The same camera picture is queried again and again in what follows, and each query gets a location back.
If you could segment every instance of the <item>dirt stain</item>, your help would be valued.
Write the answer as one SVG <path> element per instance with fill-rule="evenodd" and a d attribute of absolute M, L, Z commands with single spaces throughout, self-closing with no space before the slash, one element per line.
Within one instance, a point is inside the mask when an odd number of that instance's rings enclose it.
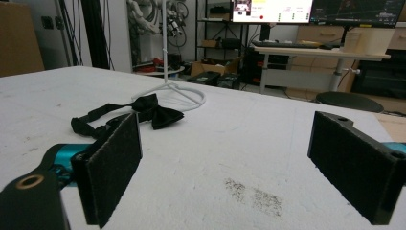
<path fill-rule="evenodd" d="M 246 187 L 231 178 L 224 180 L 226 190 L 239 203 L 251 204 L 251 207 L 274 217 L 282 216 L 282 199 L 256 188 Z"/>

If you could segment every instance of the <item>metal shelving rack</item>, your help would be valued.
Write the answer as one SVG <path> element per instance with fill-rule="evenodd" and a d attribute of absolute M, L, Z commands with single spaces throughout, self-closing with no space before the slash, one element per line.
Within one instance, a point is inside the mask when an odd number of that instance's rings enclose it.
<path fill-rule="evenodd" d="M 208 18 L 208 0 L 205 0 L 205 9 L 204 9 L 204 17 Z M 241 46 L 238 49 L 238 55 L 241 56 L 242 53 L 242 48 L 245 45 L 246 46 L 246 42 L 248 40 L 248 24 L 242 24 L 242 23 L 234 23 L 231 21 L 208 21 L 208 20 L 202 20 L 202 18 L 198 18 L 199 17 L 199 4 L 198 4 L 198 0 L 196 0 L 196 8 L 195 8 L 195 43 L 194 43 L 194 59 L 197 60 L 197 54 L 198 54 L 198 50 L 199 49 L 203 49 L 203 55 L 204 57 L 207 56 L 207 50 L 208 49 L 214 49 L 214 50 L 219 50 L 219 51 L 223 51 L 223 58 L 225 59 L 227 56 L 227 51 L 229 51 L 230 49 L 224 49 L 224 48 L 216 48 L 216 47 L 203 47 L 198 45 L 198 43 L 202 40 L 202 39 L 216 39 L 217 37 L 219 37 L 219 35 L 224 35 L 224 38 L 237 38 L 241 41 Z M 212 36 L 212 37 L 208 37 L 208 25 L 209 24 L 222 24 L 223 26 L 221 27 L 221 29 L 219 29 L 217 31 L 217 33 Z M 247 26 L 246 29 L 246 33 L 245 33 L 245 39 L 244 38 L 244 25 Z M 198 36 L 198 31 L 201 28 L 201 26 L 204 27 L 204 34 L 203 37 L 199 37 Z M 231 27 L 234 26 L 239 26 L 239 35 L 236 35 Z"/>

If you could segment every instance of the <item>black bow tie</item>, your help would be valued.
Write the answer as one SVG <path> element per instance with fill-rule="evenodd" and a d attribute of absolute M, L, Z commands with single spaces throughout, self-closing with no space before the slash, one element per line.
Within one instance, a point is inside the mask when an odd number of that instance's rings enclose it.
<path fill-rule="evenodd" d="M 107 103 L 102 107 L 96 108 L 90 111 L 87 115 L 79 118 L 72 118 L 71 126 L 75 133 L 92 136 L 95 139 L 100 138 L 105 132 L 114 124 L 117 124 L 124 119 L 128 114 L 116 117 L 106 123 L 106 126 L 99 126 L 93 128 L 87 123 L 98 120 L 101 116 L 120 109 L 126 106 L 138 113 L 138 122 L 152 121 L 153 129 L 160 129 L 175 123 L 184 117 L 183 113 L 171 108 L 162 107 L 158 104 L 158 98 L 156 94 L 147 95 L 138 98 L 133 103 L 128 104 L 113 104 Z"/>

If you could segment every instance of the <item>white desk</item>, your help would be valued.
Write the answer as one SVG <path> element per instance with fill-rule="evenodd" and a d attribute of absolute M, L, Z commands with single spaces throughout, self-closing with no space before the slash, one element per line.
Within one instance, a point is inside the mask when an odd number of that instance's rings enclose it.
<path fill-rule="evenodd" d="M 0 79 L 0 188 L 34 169 L 57 143 L 92 143 L 70 120 L 125 104 L 162 79 L 72 67 Z M 160 130 L 140 124 L 144 158 L 104 229 L 404 229 L 403 190 L 388 226 L 374 226 L 307 157 L 315 110 L 345 116 L 378 141 L 391 138 L 367 112 L 178 82 L 207 101 Z M 182 100 L 159 92 L 160 105 Z M 93 123 L 104 124 L 113 112 Z M 62 190 L 72 229 L 87 226 L 76 188 Z"/>
<path fill-rule="evenodd" d="M 344 59 L 381 60 L 390 58 L 388 55 L 363 55 L 356 53 L 344 53 L 338 49 L 292 49 L 292 48 L 269 48 L 255 47 L 255 51 L 265 55 L 260 79 L 260 93 L 265 85 L 287 86 L 304 89 L 317 89 L 337 91 L 343 70 Z M 310 73 L 302 71 L 285 71 L 268 69 L 269 55 L 303 56 L 313 58 L 338 58 L 335 71 L 332 74 Z"/>

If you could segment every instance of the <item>shelf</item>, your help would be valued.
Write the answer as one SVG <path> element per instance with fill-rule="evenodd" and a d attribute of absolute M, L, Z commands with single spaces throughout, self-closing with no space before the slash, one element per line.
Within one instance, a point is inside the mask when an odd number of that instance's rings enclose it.
<path fill-rule="evenodd" d="M 249 26 L 247 23 L 235 23 L 233 21 L 228 21 L 224 20 L 222 18 L 219 19 L 213 19 L 210 20 L 208 17 L 208 1 L 205 0 L 205 7 L 203 7 L 203 10 L 199 10 L 199 4 L 198 0 L 196 0 L 196 18 L 195 18 L 195 60 L 198 60 L 197 54 L 198 52 L 200 55 L 203 55 L 204 58 L 210 58 L 213 56 L 220 56 L 223 55 L 223 59 L 229 59 L 229 58 L 236 58 L 236 56 L 240 57 L 242 53 L 243 47 L 246 47 L 246 44 L 244 45 L 244 41 L 246 43 L 247 41 L 247 36 L 248 36 L 248 29 L 246 30 L 246 34 L 244 35 L 244 26 Z M 222 25 L 221 28 L 219 26 L 210 26 L 207 24 L 217 24 L 217 25 Z M 222 47 L 205 47 L 201 46 L 200 41 L 201 40 L 216 40 L 217 38 L 236 38 L 240 40 L 240 47 L 237 49 L 227 49 L 227 48 L 222 48 Z"/>

